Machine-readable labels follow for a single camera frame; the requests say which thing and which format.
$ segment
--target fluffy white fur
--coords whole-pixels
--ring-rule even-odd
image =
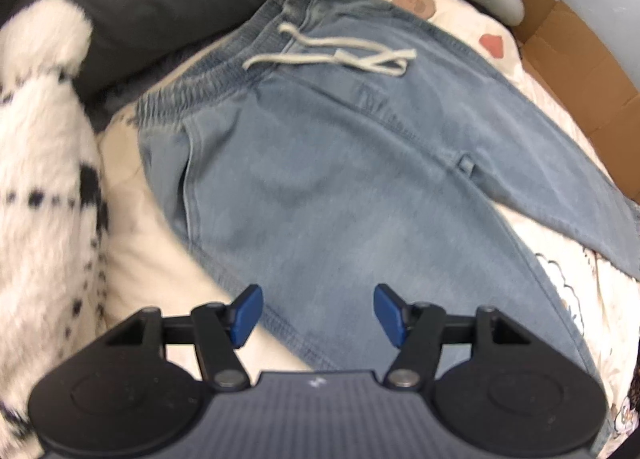
[[[69,80],[90,35],[66,0],[40,0],[0,30],[2,459],[40,453],[31,389],[104,326],[100,158]]]

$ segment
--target ribbed gray surface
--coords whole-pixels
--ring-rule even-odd
[[[265,373],[218,396],[182,441],[154,459],[488,459],[444,430],[417,394],[369,373]],[[573,453],[566,459],[590,459]],[[58,459],[48,455],[46,459]]]

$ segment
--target bed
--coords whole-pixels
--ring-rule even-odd
[[[408,5],[403,0],[389,1]],[[524,70],[516,43],[504,26],[462,0],[431,1],[433,13],[424,15],[425,19],[478,51],[606,172],[567,111]],[[177,78],[224,41],[205,47],[153,88]],[[110,206],[108,324],[113,326],[148,305],[161,307],[164,315],[181,315],[208,301],[229,302],[226,292],[180,245],[156,205],[140,160],[133,103],[114,116],[100,134],[98,145]],[[593,355],[614,426],[612,438],[601,452],[606,457],[638,425],[638,416],[630,409],[627,397],[638,354],[638,284],[575,241],[499,204],[495,208],[536,254]],[[260,326],[239,351],[239,357],[254,381],[261,370],[307,368]],[[191,349],[170,347],[168,358],[199,376]]]

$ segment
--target white drawstring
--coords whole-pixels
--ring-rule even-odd
[[[341,64],[358,68],[371,73],[386,74],[388,76],[402,76],[406,71],[409,60],[415,60],[415,49],[400,49],[393,51],[386,45],[361,38],[348,38],[345,36],[310,38],[297,30],[292,23],[282,23],[278,27],[280,33],[289,33],[301,44],[309,47],[351,47],[377,51],[378,54],[359,58],[343,49],[336,49],[334,54],[310,54],[310,53],[284,53],[284,54],[258,54],[246,60],[242,67],[247,70],[254,64],[272,62],[279,64]],[[397,67],[384,65],[393,63]]]

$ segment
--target blue denim pants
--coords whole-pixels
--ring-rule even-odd
[[[282,23],[417,56],[400,77],[341,64],[243,68],[260,54],[334,53]],[[396,351],[372,310],[386,282],[452,314],[495,305],[597,376],[555,288],[491,200],[640,277],[620,191],[481,56],[388,2],[269,0],[143,98],[138,119],[146,177],[177,235],[231,295],[259,283],[262,323],[317,369],[390,365]],[[441,370],[465,355],[446,349]]]

